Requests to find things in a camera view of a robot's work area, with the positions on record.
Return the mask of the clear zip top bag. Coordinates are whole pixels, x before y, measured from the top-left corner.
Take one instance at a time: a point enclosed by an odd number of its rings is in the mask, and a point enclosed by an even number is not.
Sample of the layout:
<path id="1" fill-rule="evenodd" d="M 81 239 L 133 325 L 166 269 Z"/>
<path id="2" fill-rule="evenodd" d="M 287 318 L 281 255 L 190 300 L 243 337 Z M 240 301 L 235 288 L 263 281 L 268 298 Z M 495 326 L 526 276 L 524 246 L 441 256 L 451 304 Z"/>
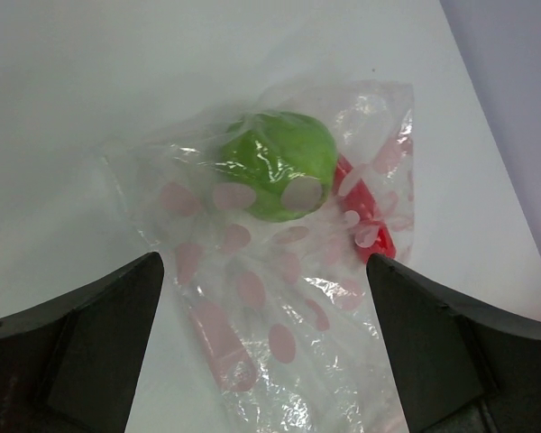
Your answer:
<path id="1" fill-rule="evenodd" d="M 300 219 L 252 216 L 248 186 L 217 167 L 240 118 L 322 122 L 381 207 L 405 262 L 414 236 L 414 91 L 394 81 L 295 82 L 153 134 L 104 143 L 125 217 L 163 261 L 191 348 L 177 400 L 189 432 L 403 432 L 407 428 L 350 212 L 332 189 Z"/>

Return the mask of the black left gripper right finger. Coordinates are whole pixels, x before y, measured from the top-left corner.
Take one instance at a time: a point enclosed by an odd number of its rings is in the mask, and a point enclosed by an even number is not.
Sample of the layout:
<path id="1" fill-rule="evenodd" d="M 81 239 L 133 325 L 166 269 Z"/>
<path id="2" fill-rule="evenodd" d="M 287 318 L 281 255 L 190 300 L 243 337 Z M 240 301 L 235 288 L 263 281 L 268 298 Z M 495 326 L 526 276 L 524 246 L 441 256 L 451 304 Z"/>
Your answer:
<path id="1" fill-rule="evenodd" d="M 411 432 L 541 432 L 541 322 L 380 254 L 366 264 Z"/>

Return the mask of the green fake lime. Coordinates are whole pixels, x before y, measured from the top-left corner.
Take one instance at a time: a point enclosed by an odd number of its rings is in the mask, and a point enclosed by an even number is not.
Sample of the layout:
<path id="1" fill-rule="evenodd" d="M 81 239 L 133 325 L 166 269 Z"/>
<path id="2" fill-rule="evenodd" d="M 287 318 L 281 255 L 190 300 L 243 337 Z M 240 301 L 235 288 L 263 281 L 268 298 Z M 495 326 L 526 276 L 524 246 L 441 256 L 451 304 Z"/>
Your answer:
<path id="1" fill-rule="evenodd" d="M 333 187 L 338 152 L 328 128 L 294 112 L 246 115 L 225 131 L 216 167 L 250 187 L 254 217 L 273 223 L 317 211 Z"/>

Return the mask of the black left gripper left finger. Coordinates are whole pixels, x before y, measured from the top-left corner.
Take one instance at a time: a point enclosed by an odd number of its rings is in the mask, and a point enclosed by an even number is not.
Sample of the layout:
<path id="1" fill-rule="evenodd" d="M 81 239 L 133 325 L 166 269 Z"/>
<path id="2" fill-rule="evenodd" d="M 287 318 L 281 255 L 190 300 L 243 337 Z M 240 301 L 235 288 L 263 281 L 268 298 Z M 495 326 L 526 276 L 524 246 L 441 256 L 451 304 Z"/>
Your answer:
<path id="1" fill-rule="evenodd" d="M 163 277 L 147 253 L 0 318 L 0 432 L 123 432 Z"/>

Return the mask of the red fake chili pepper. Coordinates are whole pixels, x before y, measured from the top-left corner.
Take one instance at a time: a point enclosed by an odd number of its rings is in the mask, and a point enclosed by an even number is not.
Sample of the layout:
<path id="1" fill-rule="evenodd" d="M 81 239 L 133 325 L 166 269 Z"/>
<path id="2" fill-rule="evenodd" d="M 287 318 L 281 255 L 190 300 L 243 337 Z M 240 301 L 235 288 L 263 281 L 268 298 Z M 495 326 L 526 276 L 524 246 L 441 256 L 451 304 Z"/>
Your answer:
<path id="1" fill-rule="evenodd" d="M 344 213 L 350 212 L 356 223 L 350 227 L 353 248 L 363 263 L 374 253 L 391 259 L 397 257 L 397 248 L 362 172 L 366 165 L 353 166 L 341 153 L 335 167 L 332 192 Z"/>

